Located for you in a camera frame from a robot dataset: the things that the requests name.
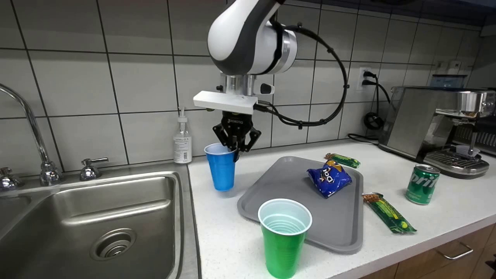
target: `blue plastic cup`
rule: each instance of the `blue plastic cup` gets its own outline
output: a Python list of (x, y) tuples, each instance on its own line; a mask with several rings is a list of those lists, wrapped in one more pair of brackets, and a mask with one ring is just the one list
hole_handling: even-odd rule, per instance
[(220, 142), (204, 147), (215, 191), (227, 192), (234, 186), (234, 152)]

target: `plastic tray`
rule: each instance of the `plastic tray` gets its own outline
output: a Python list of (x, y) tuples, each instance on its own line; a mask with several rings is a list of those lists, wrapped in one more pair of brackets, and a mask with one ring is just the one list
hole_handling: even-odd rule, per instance
[(296, 200), (313, 215), (306, 242), (334, 253), (356, 253), (362, 243), (362, 177), (355, 169), (345, 167), (353, 180), (351, 184), (324, 198), (306, 173), (306, 169), (322, 164), (324, 161), (296, 156), (277, 160), (237, 201), (238, 212), (248, 220), (258, 222), (258, 206), (266, 200)]

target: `coffee maker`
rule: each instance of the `coffee maker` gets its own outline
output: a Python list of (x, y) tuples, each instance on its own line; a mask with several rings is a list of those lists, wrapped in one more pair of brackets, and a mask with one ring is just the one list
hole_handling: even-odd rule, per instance
[[(475, 149), (474, 122), (494, 115), (494, 90), (401, 87), (393, 94), (378, 146), (454, 177), (479, 177), (488, 169)], [(454, 129), (469, 125), (469, 144), (454, 144)]]

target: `soap dispenser pump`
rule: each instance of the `soap dispenser pump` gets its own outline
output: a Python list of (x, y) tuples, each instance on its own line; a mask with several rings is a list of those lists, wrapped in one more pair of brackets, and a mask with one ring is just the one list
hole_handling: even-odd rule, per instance
[(179, 124), (179, 132), (173, 136), (173, 163), (187, 164), (192, 160), (192, 138), (187, 132), (187, 118), (184, 108), (181, 108), (176, 118)]

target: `green cup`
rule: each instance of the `green cup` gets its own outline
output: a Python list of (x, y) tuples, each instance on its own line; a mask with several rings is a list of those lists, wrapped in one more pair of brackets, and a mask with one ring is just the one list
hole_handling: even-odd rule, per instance
[(305, 232), (311, 226), (310, 211), (288, 198), (274, 198), (258, 208), (265, 265), (274, 277), (291, 277), (296, 273)]

